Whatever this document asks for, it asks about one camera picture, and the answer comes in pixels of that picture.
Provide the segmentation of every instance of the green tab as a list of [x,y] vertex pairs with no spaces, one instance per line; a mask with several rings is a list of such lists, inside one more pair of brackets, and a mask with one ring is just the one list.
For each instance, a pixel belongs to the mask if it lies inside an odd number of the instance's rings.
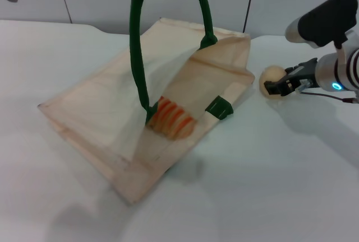
[[212,101],[212,103],[206,108],[206,111],[219,120],[223,120],[228,115],[233,114],[233,108],[231,103],[220,96],[217,96]]

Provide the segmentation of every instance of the green bag handle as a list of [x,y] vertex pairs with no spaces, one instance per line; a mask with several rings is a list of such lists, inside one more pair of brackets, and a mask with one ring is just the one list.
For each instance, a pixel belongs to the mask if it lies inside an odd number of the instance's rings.
[[[131,0],[130,12],[130,56],[131,69],[137,90],[139,92],[141,106],[147,111],[146,123],[157,112],[158,103],[150,106],[150,100],[147,91],[144,63],[142,58],[140,41],[140,22],[141,9],[144,0]],[[205,36],[203,37],[200,49],[204,49],[217,43],[217,38],[213,33],[213,24],[208,0],[199,0],[205,27]]]

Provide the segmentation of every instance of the orange striped object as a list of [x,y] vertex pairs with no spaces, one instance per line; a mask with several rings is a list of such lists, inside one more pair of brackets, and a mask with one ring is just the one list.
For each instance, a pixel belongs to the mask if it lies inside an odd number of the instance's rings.
[[170,139],[188,137],[194,130],[196,120],[175,102],[161,96],[157,112],[147,126]]

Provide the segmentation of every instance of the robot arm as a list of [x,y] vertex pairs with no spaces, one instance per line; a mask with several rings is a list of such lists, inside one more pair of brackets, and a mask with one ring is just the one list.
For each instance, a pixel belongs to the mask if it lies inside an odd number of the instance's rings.
[[328,0],[294,20],[286,30],[293,43],[313,48],[334,42],[336,53],[287,68],[277,82],[264,83],[270,95],[286,96],[294,91],[320,87],[326,91],[359,92],[359,37],[348,31],[356,25],[357,0]]

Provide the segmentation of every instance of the black cable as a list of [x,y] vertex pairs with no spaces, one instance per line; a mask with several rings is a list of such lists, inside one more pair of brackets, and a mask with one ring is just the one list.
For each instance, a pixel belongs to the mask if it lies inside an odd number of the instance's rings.
[[68,11],[67,2],[66,2],[66,0],[63,0],[63,2],[65,3],[65,7],[66,7],[67,14],[68,14],[68,18],[70,19],[70,23],[72,24],[72,18],[71,18],[70,12]]
[[333,95],[317,94],[317,93],[315,93],[315,92],[301,92],[301,94],[303,94],[303,95],[319,95],[319,96],[330,97],[330,98],[333,98],[333,99],[337,99],[337,100],[343,101],[342,98],[339,98],[339,97],[336,97],[336,96],[333,96]]
[[250,7],[251,7],[251,2],[252,2],[252,0],[249,0],[249,1],[248,1],[248,7],[247,7],[247,13],[246,13],[245,25],[243,26],[243,33],[246,31],[247,20],[248,20],[248,14],[249,14],[249,9],[250,9]]
[[333,99],[336,99],[336,100],[340,100],[343,103],[358,104],[358,99],[356,99],[355,97],[352,97],[352,98],[339,98],[339,97],[335,97],[335,96],[332,96],[332,95],[317,94],[315,92],[301,92],[301,94],[325,96],[325,97],[333,98]]

